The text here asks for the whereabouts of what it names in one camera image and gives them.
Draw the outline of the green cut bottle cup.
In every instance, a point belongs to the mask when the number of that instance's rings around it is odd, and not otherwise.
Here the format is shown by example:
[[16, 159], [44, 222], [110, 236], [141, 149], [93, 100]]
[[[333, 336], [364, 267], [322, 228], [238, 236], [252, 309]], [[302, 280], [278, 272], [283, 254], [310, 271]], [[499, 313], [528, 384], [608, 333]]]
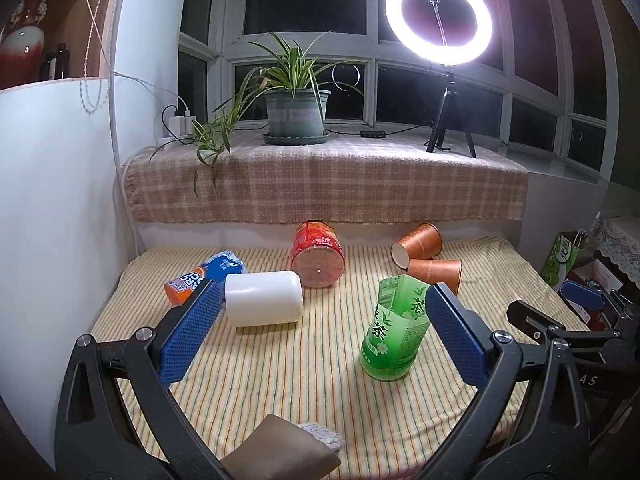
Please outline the green cut bottle cup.
[[408, 373], [431, 325], [425, 297], [429, 284], [410, 275], [378, 284], [373, 320], [364, 336], [360, 363], [376, 380], [392, 382]]

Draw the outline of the orange paper cup front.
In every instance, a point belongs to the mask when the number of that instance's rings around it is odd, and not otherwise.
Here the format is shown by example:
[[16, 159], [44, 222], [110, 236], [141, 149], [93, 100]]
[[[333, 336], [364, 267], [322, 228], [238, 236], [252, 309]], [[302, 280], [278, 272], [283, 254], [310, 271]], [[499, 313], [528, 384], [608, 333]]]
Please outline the orange paper cup front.
[[457, 295], [461, 283], [462, 261], [412, 259], [407, 273], [430, 285], [445, 283]]

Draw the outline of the orange paper cup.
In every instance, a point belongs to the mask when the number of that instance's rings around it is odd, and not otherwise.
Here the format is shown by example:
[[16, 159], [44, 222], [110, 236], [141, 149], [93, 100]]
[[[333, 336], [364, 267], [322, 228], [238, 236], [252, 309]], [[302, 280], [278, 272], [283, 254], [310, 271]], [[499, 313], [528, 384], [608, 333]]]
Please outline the orange paper cup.
[[412, 259], [407, 273], [430, 285], [445, 283], [457, 295], [461, 283], [462, 261]]
[[442, 252], [442, 234], [431, 222], [419, 224], [390, 248], [393, 262], [407, 270], [412, 259], [433, 259]]

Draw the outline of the orange paper cup back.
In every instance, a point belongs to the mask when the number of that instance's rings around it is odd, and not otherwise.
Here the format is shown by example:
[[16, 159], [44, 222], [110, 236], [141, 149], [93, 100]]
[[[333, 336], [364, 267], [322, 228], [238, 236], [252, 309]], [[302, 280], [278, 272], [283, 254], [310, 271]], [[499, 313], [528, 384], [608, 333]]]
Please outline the orange paper cup back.
[[390, 248], [393, 262], [407, 270], [412, 259], [433, 259], [442, 252], [442, 234], [431, 222], [419, 224]]

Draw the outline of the red cut bottle cup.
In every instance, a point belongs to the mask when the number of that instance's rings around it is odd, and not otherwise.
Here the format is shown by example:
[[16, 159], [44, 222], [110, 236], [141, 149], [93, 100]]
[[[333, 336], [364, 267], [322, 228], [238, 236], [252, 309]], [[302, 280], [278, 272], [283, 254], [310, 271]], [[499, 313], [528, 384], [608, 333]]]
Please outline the red cut bottle cup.
[[291, 269], [307, 288], [335, 285], [345, 272], [345, 254], [335, 230], [323, 221], [303, 222], [295, 231]]

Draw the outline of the red cardboard box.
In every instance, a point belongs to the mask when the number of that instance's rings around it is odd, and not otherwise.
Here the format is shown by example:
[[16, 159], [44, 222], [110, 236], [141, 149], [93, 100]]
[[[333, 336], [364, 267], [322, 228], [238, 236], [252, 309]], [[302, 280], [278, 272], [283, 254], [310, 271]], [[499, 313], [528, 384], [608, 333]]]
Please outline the red cardboard box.
[[619, 292], [623, 282], [601, 260], [594, 259], [568, 274], [560, 287], [560, 296], [590, 330], [608, 328], [603, 318], [604, 294]]

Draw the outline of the green carton box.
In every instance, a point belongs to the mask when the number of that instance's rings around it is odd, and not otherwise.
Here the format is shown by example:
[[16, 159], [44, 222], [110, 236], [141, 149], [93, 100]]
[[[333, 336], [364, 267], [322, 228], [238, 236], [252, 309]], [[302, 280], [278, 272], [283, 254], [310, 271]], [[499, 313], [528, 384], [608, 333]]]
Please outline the green carton box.
[[560, 290], [570, 270], [573, 269], [587, 238], [588, 234], [585, 230], [561, 232], [555, 237], [549, 255], [540, 271], [542, 279], [555, 292]]

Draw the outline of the striped yellow table cloth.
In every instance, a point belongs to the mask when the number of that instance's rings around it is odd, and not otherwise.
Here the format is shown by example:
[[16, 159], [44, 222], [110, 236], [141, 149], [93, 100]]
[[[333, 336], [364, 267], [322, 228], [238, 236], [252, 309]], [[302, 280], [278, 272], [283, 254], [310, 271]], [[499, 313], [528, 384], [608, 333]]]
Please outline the striped yellow table cloth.
[[[218, 248], [171, 247], [127, 266], [93, 325], [99, 342], [156, 326], [169, 309], [163, 284]], [[373, 318], [378, 282], [399, 274], [383, 246], [347, 247], [337, 285], [304, 292], [303, 316], [291, 325], [236, 329], [223, 313], [182, 382], [170, 389], [218, 457], [233, 451], [268, 414], [318, 422], [344, 442], [330, 479], [409, 479], [435, 452], [474, 396], [430, 327], [416, 362], [396, 382], [379, 382], [360, 366], [360, 344]], [[458, 297], [493, 330], [514, 330], [515, 299], [570, 330], [588, 330], [538, 272], [503, 237], [446, 242], [439, 259], [462, 261]]]

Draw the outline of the brown sleeve cuff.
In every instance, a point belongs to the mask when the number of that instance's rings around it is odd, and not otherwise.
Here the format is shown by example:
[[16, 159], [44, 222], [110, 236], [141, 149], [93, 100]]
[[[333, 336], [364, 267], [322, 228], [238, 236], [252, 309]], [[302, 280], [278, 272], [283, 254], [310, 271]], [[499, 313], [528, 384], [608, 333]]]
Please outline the brown sleeve cuff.
[[318, 422], [293, 424], [269, 414], [221, 463], [235, 479], [323, 479], [341, 465], [343, 445]]

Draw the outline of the white cabinet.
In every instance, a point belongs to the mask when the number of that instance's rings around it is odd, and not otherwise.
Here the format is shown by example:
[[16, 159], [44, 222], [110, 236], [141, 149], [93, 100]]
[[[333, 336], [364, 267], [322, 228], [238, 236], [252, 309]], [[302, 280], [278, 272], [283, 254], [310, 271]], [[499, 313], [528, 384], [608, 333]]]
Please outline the white cabinet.
[[115, 0], [104, 77], [1, 95], [1, 396], [47, 464], [70, 350], [134, 253], [115, 206], [116, 165], [162, 132], [182, 3]]

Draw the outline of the plaid beige sill cloth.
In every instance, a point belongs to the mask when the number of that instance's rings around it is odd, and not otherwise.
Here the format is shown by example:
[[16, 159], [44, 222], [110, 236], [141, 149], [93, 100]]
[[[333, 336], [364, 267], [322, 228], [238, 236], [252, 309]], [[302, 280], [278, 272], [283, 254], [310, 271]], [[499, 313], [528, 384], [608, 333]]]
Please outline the plaid beige sill cloth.
[[214, 168], [177, 145], [140, 153], [125, 174], [134, 218], [173, 224], [518, 221], [527, 185], [527, 170], [510, 159], [487, 148], [469, 156], [460, 142], [430, 153], [415, 131], [303, 146], [244, 131]]

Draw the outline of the black usb hub on sill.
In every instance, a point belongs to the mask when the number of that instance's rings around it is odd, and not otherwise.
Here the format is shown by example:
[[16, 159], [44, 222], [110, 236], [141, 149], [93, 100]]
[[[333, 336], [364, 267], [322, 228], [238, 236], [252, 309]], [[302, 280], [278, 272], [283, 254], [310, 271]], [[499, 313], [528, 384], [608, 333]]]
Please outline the black usb hub on sill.
[[360, 130], [359, 134], [363, 139], [384, 139], [384, 138], [386, 138], [385, 130]]

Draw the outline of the white power strip with chargers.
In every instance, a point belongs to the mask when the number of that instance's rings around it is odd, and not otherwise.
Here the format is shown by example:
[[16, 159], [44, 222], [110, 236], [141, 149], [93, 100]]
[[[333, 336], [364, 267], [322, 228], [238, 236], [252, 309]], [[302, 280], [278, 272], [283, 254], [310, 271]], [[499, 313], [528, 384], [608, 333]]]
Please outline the white power strip with chargers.
[[169, 104], [160, 113], [163, 135], [157, 140], [159, 148], [170, 148], [175, 145], [190, 145], [195, 142], [194, 116], [178, 115], [178, 106]]

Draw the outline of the potted spider plant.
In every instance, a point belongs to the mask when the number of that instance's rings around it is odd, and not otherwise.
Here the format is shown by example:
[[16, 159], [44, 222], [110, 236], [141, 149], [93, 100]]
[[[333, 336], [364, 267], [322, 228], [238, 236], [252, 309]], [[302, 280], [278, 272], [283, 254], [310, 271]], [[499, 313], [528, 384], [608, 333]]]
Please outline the potted spider plant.
[[210, 180], [218, 180], [218, 162], [231, 152], [231, 135], [254, 104], [266, 106], [265, 142], [270, 145], [314, 145], [326, 143], [329, 100], [333, 91], [363, 96], [363, 62], [358, 58], [325, 60], [314, 55], [321, 36], [304, 46], [295, 38], [266, 32], [249, 44], [265, 53], [266, 64], [251, 68], [238, 90], [214, 109], [210, 122], [188, 118], [190, 129], [177, 132], [166, 118], [160, 121], [168, 134], [154, 151], [170, 146], [194, 148], [196, 159], [206, 168]]

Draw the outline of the red ceramic vase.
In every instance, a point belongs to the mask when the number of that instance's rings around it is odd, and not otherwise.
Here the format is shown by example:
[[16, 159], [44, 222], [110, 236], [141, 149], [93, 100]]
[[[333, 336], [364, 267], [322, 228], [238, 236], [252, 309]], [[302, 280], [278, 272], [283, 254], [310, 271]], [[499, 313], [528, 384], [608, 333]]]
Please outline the red ceramic vase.
[[31, 82], [44, 47], [41, 22], [48, 0], [20, 0], [6, 21], [1, 40], [1, 89]]

